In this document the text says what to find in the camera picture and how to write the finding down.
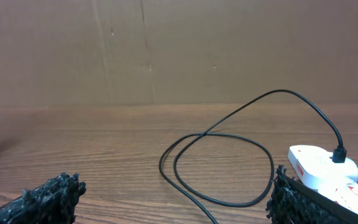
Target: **red sticker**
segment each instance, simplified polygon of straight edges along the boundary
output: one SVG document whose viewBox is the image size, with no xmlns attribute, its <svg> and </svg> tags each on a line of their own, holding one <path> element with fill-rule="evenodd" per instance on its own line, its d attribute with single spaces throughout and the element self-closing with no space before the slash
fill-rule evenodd
<svg viewBox="0 0 358 224">
<path fill-rule="evenodd" d="M 302 169 L 301 165 L 299 165 L 299 163 L 296 163 L 296 167 L 298 168 L 299 172 L 301 172 L 301 174 L 303 176 L 303 169 Z"/>
</svg>

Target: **brown cardboard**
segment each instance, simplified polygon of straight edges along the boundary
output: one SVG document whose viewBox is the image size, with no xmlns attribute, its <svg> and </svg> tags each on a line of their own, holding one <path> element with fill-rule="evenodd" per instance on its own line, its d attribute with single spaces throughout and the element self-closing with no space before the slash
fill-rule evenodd
<svg viewBox="0 0 358 224">
<path fill-rule="evenodd" d="M 0 106 L 109 103 L 88 0 L 0 0 Z"/>
<path fill-rule="evenodd" d="M 0 106 L 358 101 L 358 1 L 0 0 Z M 264 101 L 295 101 L 273 96 Z"/>
</svg>

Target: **black object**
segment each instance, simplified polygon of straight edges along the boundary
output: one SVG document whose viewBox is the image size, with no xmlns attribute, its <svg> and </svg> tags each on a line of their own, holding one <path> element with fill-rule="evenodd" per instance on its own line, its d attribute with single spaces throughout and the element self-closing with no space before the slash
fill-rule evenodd
<svg viewBox="0 0 358 224">
<path fill-rule="evenodd" d="M 344 147 L 337 147 L 333 153 L 333 162 L 343 163 L 346 159 L 346 149 Z"/>
<path fill-rule="evenodd" d="M 85 191 L 85 182 L 79 182 L 78 174 L 62 173 L 0 207 L 0 224 L 74 223 L 75 206 Z"/>
<path fill-rule="evenodd" d="M 235 111 L 233 111 L 232 113 L 230 113 L 229 115 L 225 116 L 224 118 L 222 118 L 220 121 L 218 121 L 216 124 L 212 125 L 210 128 L 208 128 L 206 131 L 204 131 L 203 133 L 196 133 L 196 134 L 189 134 L 186 136 L 183 136 L 182 138 L 180 138 L 179 140 L 177 140 L 175 143 L 173 143 L 170 147 L 168 147 L 167 150 L 165 150 L 165 152 L 162 154 L 161 158 L 160 158 L 160 162 L 158 164 L 158 168 L 160 170 L 161 176 L 172 186 L 174 186 L 177 190 L 179 190 L 182 194 L 184 194 L 186 197 L 188 197 L 191 201 L 193 201 L 207 216 L 208 218 L 214 223 L 214 224 L 218 224 L 218 222 L 215 220 L 215 218 L 208 212 L 208 210 L 206 208 L 204 208 L 204 206 L 202 204 L 199 203 L 199 201 L 197 201 L 197 199 L 195 199 L 193 196 L 191 196 L 188 192 L 186 192 L 185 190 L 183 190 L 181 187 L 179 187 L 177 184 L 175 184 L 171 179 L 169 179 L 164 171 L 162 170 L 162 163 L 165 160 L 165 156 L 168 155 L 168 153 L 175 148 L 179 142 L 181 142 L 182 140 L 190 137 L 190 136 L 197 136 L 194 140 L 192 140 L 189 144 L 187 144 L 175 157 L 175 160 L 173 161 L 173 171 L 175 173 L 176 178 L 178 179 L 178 181 L 182 184 L 182 186 L 184 186 L 186 189 L 188 189 L 190 192 L 194 193 L 195 195 L 205 199 L 205 200 L 209 200 L 210 202 L 216 203 L 218 205 L 223 205 L 223 206 L 228 206 L 228 207 L 249 207 L 252 205 L 255 205 L 256 203 L 258 203 L 259 201 L 261 201 L 269 192 L 271 186 L 272 186 L 272 182 L 273 182 L 273 177 L 274 177 L 274 164 L 273 164 L 273 159 L 269 153 L 269 151 L 264 148 L 261 144 L 251 140 L 251 139 L 247 139 L 241 136 L 236 136 L 233 134 L 224 134 L 224 133 L 210 133 L 210 131 L 215 128 L 218 124 L 222 123 L 224 120 L 228 119 L 229 117 L 231 117 L 232 115 L 234 115 L 235 113 L 237 113 L 238 111 L 244 109 L 245 107 L 249 106 L 250 104 L 254 103 L 255 101 L 270 95 L 272 93 L 278 93 L 278 92 L 284 92 L 284 93 L 290 93 L 292 95 L 297 96 L 298 98 L 300 98 L 301 100 L 303 100 L 305 103 L 307 103 L 309 106 L 311 106 L 319 115 L 320 117 L 322 117 L 325 122 L 328 123 L 328 125 L 333 129 L 337 140 L 338 140 L 338 148 L 340 149 L 344 149 L 343 146 L 343 141 L 342 141 L 342 137 L 341 134 L 339 133 L 339 131 L 337 130 L 337 128 L 335 127 L 335 125 L 327 118 L 327 116 L 316 106 L 314 105 L 310 100 L 306 99 L 304 96 L 300 95 L 299 93 L 296 93 L 294 91 L 291 90 L 273 90 L 270 91 L 268 93 L 265 93 L 259 97 L 257 97 L 256 99 L 252 100 L 251 102 L 245 104 L 244 106 L 241 106 L 240 108 L 236 109 Z M 236 139 L 241 139 L 247 142 L 251 142 L 252 144 L 255 144 L 256 146 L 259 146 L 262 150 L 264 150 L 266 152 L 266 154 L 269 157 L 270 160 L 270 170 L 271 170 L 271 175 L 269 178 L 269 181 L 267 183 L 267 186 L 265 188 L 265 190 L 262 192 L 261 195 L 259 195 L 256 199 L 247 202 L 247 203 L 229 203 L 229 202 L 223 202 L 220 200 L 216 200 L 214 198 L 208 197 L 206 195 L 203 195 L 199 192 L 197 192 L 196 190 L 192 189 L 189 185 L 187 185 L 179 176 L 179 173 L 177 171 L 177 163 L 178 160 L 180 158 L 180 156 L 192 145 L 194 144 L 196 141 L 200 140 L 202 137 L 204 136 L 223 136 L 223 137 L 231 137 L 231 138 L 236 138 Z"/>
<path fill-rule="evenodd" d="M 358 214 L 342 207 L 305 185 L 288 178 L 279 166 L 267 218 L 273 224 L 358 224 Z"/>
</svg>

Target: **wooden table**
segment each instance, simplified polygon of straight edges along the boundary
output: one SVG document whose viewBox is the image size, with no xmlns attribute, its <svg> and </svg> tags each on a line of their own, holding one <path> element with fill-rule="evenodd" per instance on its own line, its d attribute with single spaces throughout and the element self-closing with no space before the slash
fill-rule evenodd
<svg viewBox="0 0 358 224">
<path fill-rule="evenodd" d="M 178 138 L 205 130 L 239 106 L 0 108 L 0 206 L 63 171 L 79 172 L 88 190 L 76 208 L 77 223 L 210 223 L 162 179 L 158 160 Z M 358 165 L 358 104 L 318 106 L 338 127 L 348 156 Z M 312 144 L 330 151 L 337 146 L 330 127 L 305 104 L 252 105 L 216 130 L 263 144 L 275 167 L 284 164 L 288 175 L 295 175 L 287 161 L 290 146 Z M 165 163 L 172 178 L 178 151 Z M 256 146 L 206 137 L 184 153 L 178 171 L 203 194 L 246 202 L 263 191 L 270 169 Z M 229 208 L 200 199 L 220 223 L 270 223 L 267 200 Z"/>
</svg>

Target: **white device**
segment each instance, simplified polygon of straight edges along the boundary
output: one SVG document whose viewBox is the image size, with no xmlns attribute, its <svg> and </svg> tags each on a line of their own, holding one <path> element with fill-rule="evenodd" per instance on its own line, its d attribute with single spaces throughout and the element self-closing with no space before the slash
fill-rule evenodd
<svg viewBox="0 0 358 224">
<path fill-rule="evenodd" d="M 310 189 L 358 214 L 358 168 L 353 160 L 332 161 L 332 152 L 317 146 L 291 146 L 288 160 Z"/>
</svg>

